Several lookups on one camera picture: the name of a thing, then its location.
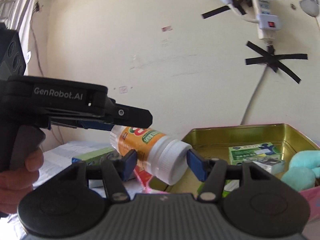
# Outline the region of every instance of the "golden tray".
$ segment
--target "golden tray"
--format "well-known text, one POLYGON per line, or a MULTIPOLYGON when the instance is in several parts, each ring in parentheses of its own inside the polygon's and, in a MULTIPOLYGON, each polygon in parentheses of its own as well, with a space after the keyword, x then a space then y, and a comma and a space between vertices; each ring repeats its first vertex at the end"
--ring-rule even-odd
MULTIPOLYGON (((216 157, 228 163, 229 147, 271 142, 283 153, 285 171, 288 170, 289 162, 297 152, 320 150, 319 146, 308 137, 286 123, 193 129, 182 141, 191 144, 206 159, 216 157)), ((280 179, 283 173, 277 174, 276 177, 280 179)), ((170 193, 193 193, 195 197, 200 185, 201 182, 189 168, 173 186, 165 184, 156 177, 149 182, 151 189, 170 193)))

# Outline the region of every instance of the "pill bottle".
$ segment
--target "pill bottle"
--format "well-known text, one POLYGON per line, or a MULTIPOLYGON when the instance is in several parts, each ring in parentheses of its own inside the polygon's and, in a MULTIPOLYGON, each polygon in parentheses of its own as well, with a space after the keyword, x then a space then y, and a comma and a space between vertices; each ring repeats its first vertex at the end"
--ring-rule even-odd
POLYGON ((153 129, 115 125, 110 133, 110 143, 121 154, 135 149, 138 166, 163 182, 173 185, 185 173, 186 154, 190 144, 171 138, 153 129))

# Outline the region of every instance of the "orange label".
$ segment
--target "orange label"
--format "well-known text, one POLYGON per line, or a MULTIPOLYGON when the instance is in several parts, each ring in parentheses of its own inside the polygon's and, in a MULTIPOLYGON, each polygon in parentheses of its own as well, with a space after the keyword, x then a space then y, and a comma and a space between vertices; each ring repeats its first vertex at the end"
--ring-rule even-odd
POLYGON ((135 149, 138 153, 137 164, 145 169, 145 162, 148 159, 151 149, 155 143, 164 136, 164 133, 152 129, 126 127, 119 138, 119 153, 124 156, 128 151, 135 149))

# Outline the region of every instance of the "stuffed toy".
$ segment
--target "stuffed toy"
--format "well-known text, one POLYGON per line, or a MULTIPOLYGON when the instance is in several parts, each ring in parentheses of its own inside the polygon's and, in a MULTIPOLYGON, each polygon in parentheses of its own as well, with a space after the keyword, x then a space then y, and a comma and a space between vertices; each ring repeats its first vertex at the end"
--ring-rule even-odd
POLYGON ((282 181, 296 191, 315 186, 320 178, 320 151, 301 151, 294 155, 282 181))

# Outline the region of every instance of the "white power strip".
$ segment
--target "white power strip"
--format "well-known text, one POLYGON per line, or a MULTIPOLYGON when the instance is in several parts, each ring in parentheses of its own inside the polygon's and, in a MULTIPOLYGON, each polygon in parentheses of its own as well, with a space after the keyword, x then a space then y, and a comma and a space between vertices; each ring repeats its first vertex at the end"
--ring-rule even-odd
POLYGON ((270 1, 272 0, 252 0, 254 13, 259 20, 258 37, 266 43, 272 42, 276 31, 281 29, 278 16, 271 14, 270 1))

